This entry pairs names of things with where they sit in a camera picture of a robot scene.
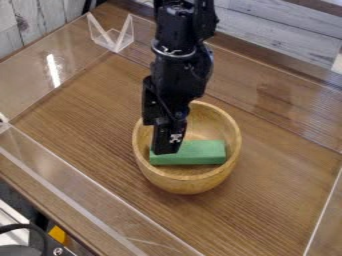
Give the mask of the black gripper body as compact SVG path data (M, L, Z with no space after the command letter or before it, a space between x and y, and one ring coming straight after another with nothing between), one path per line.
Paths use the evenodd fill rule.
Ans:
M214 56L210 48L199 43L190 58L174 59L156 55L151 63L152 83L167 116L184 119L188 115L190 102L204 94L212 74Z

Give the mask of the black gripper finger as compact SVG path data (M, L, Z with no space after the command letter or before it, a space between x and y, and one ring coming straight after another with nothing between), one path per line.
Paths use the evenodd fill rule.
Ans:
M187 121L160 117L155 120L152 152L155 155L174 154L179 151L186 135Z
M170 118L167 117L166 110L162 105L162 100L158 96L156 88L152 83L151 77L146 77L143 79L142 118L143 124L147 126L167 126L170 124Z

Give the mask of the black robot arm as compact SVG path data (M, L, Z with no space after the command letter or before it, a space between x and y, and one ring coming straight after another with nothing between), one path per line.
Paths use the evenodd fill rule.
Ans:
M151 51L155 59L143 79L142 118L154 128L155 154L179 151L190 103L204 94L214 54L204 41L219 22L214 0L154 0L156 22Z

